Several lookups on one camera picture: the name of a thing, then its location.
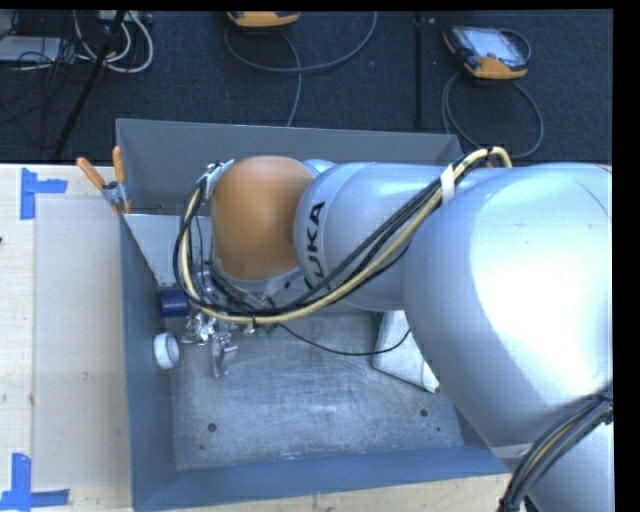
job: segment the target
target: yellow cable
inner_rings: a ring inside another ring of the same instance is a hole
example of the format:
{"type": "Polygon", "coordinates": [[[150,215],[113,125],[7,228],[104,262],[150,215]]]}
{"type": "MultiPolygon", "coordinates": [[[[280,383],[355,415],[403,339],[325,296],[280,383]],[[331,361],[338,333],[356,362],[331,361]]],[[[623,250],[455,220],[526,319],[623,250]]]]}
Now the yellow cable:
{"type": "MultiPolygon", "coordinates": [[[[475,161],[481,158],[485,158],[489,155],[498,155],[501,157],[506,167],[512,166],[511,159],[509,158],[509,155],[504,149],[499,147],[492,148],[491,150],[479,149],[467,155],[462,162],[456,165],[455,169],[453,170],[454,179],[457,180],[460,177],[460,175],[464,171],[466,171],[469,168],[469,166],[471,166],[475,161]]],[[[196,203],[197,192],[198,191],[196,190],[194,194],[191,196],[191,200],[189,201],[187,210],[184,215],[185,218],[188,217],[193,211],[193,208],[196,203]]],[[[325,295],[324,297],[318,299],[317,301],[313,302],[312,304],[309,304],[307,306],[304,306],[300,309],[297,309],[288,313],[282,313],[282,314],[271,315],[271,316],[256,316],[256,317],[241,316],[241,315],[227,315],[225,313],[220,313],[219,311],[215,311],[205,306],[200,306],[200,309],[202,310],[203,313],[206,313],[211,317],[217,318],[218,320],[222,320],[225,322],[235,323],[235,324],[254,324],[254,323],[255,324],[274,324],[274,323],[288,322],[290,320],[314,313],[315,311],[318,311],[319,309],[322,309],[323,307],[340,299],[341,297],[349,293],[351,290],[353,290],[355,287],[360,285],[367,277],[373,274],[378,269],[378,267],[380,267],[382,263],[384,263],[384,261],[391,254],[393,254],[402,244],[404,244],[409,239],[409,237],[411,237],[411,235],[418,229],[418,227],[422,224],[422,222],[431,213],[433,213],[433,211],[437,208],[441,197],[442,197],[442,189],[436,190],[433,196],[431,196],[431,198],[429,198],[427,203],[418,211],[418,213],[413,218],[413,220],[407,225],[407,227],[402,231],[402,233],[400,233],[398,237],[382,252],[382,254],[380,254],[377,258],[375,258],[369,265],[367,265],[367,267],[362,269],[360,273],[358,273],[353,279],[351,279],[346,283],[343,283],[338,288],[336,288],[329,294],[325,295]]],[[[180,240],[180,261],[182,263],[182,272],[183,272],[184,282],[187,289],[193,296],[199,297],[198,293],[196,292],[193,281],[191,279],[191,274],[189,270],[189,260],[188,260],[188,253],[187,253],[189,236],[190,236],[189,229],[186,229],[180,240]]]]}
{"type": "Polygon", "coordinates": [[[535,467],[536,464],[538,464],[538,462],[540,461],[540,459],[542,459],[542,457],[544,457],[549,450],[551,449],[551,447],[553,445],[556,444],[556,442],[558,441],[558,439],[560,439],[566,432],[569,431],[569,429],[571,427],[573,427],[579,420],[580,418],[576,418],[574,419],[572,422],[570,422],[569,424],[565,425],[562,429],[560,429],[558,432],[556,432],[554,434],[554,436],[549,439],[549,442],[545,444],[545,446],[540,448],[540,452],[537,453],[535,455],[535,457],[533,457],[533,459],[531,459],[531,462],[529,464],[529,468],[527,469],[527,471],[522,475],[522,480],[524,480],[525,478],[527,478],[527,476],[529,475],[529,473],[531,473],[531,470],[535,467]]]}

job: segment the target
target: dark carpet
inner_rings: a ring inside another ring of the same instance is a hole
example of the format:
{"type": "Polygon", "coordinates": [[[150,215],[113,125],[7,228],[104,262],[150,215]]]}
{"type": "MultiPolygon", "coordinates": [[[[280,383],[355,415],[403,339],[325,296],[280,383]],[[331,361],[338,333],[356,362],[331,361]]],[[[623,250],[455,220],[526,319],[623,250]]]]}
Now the dark carpet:
{"type": "MultiPolygon", "coordinates": [[[[75,58],[32,71],[16,69],[27,67],[26,59],[0,63],[0,161],[71,163],[82,155],[110,164],[118,118],[444,133],[443,92],[462,67],[442,31],[462,24],[513,31],[531,48],[519,87],[512,81],[479,83],[466,73],[455,80],[449,105],[458,129],[451,125],[450,131],[461,137],[463,150],[501,145],[519,165],[611,164],[613,9],[422,11],[418,16],[302,12],[285,31],[265,36],[229,29],[224,11],[150,12],[145,27],[153,41],[151,65],[138,73],[101,69],[61,151],[56,144],[60,149],[92,62],[75,58]],[[342,59],[371,29],[366,44],[342,59]],[[256,69],[234,56],[225,32],[234,52],[262,67],[340,62],[300,74],[256,69]]],[[[62,35],[85,53],[77,46],[71,11],[21,14],[17,33],[62,35]]],[[[83,39],[96,49],[104,25],[95,11],[79,11],[77,18],[83,39]]],[[[118,64],[140,66],[148,46],[137,25],[127,27],[132,48],[118,64]]],[[[514,42],[525,51],[519,37],[514,42]]],[[[112,44],[121,49],[122,34],[112,44]]]]}

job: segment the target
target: blue tape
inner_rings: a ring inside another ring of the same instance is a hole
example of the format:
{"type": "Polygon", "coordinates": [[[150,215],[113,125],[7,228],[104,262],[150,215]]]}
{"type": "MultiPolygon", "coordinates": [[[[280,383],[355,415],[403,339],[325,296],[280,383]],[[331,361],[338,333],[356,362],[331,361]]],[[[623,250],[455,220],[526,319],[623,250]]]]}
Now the blue tape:
{"type": "Polygon", "coordinates": [[[32,507],[66,505],[69,489],[63,491],[31,492],[31,459],[22,453],[11,456],[11,490],[0,496],[0,510],[30,512],[32,507]]]}
{"type": "Polygon", "coordinates": [[[66,190],[66,181],[38,181],[38,175],[35,172],[23,167],[22,189],[20,191],[20,219],[33,219],[36,216],[36,194],[64,194],[66,190]]]}

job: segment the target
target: blue object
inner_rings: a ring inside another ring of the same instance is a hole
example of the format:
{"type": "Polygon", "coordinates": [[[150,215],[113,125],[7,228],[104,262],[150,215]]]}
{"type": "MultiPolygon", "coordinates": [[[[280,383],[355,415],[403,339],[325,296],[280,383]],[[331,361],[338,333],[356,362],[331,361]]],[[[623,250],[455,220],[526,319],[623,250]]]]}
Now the blue object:
{"type": "Polygon", "coordinates": [[[169,288],[160,292],[160,308],[164,318],[169,316],[187,316],[189,304],[187,296],[180,288],[169,288]]]}
{"type": "Polygon", "coordinates": [[[33,219],[36,216],[36,194],[64,194],[66,190],[65,180],[38,181],[38,175],[35,172],[23,167],[20,219],[33,219]]]}
{"type": "Polygon", "coordinates": [[[31,492],[31,459],[22,453],[11,456],[11,490],[0,496],[0,510],[30,512],[32,507],[66,505],[69,489],[64,491],[31,492]]]}

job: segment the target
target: electronic device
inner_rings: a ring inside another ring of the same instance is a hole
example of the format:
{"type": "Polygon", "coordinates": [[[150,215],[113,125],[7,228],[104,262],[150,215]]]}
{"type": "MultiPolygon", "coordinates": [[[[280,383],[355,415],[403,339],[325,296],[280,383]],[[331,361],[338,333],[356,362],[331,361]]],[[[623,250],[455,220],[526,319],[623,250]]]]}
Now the electronic device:
{"type": "MultiPolygon", "coordinates": [[[[101,23],[111,23],[116,17],[116,9],[99,9],[96,19],[101,23]]],[[[153,23],[153,13],[151,11],[127,11],[124,16],[125,23],[134,23],[138,19],[141,23],[151,25],[153,23]]]]}
{"type": "Polygon", "coordinates": [[[227,17],[242,31],[281,30],[298,21],[299,11],[227,11],[227,17]]]}
{"type": "Polygon", "coordinates": [[[0,39],[0,62],[49,64],[60,57],[60,48],[66,44],[59,37],[7,35],[0,39]]]}
{"type": "Polygon", "coordinates": [[[527,73],[527,57],[507,37],[494,28],[453,25],[443,32],[444,42],[476,78],[512,80],[527,73]]]}

